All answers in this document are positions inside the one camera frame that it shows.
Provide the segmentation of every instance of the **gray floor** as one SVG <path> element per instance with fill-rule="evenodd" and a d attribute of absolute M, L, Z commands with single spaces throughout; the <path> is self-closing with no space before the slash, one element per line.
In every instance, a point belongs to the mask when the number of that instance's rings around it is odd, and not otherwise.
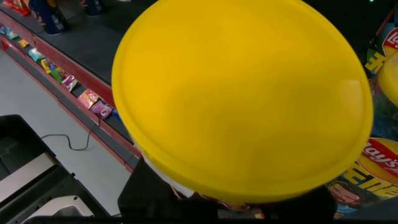
<path fill-rule="evenodd" d="M 21 115 L 39 136 L 67 134 L 72 147 L 86 144 L 88 133 L 0 50 L 0 115 L 4 114 Z M 70 150 L 64 137 L 44 141 L 111 215 L 119 213 L 117 198 L 130 173 L 104 147 L 93 138 L 86 151 Z"/>

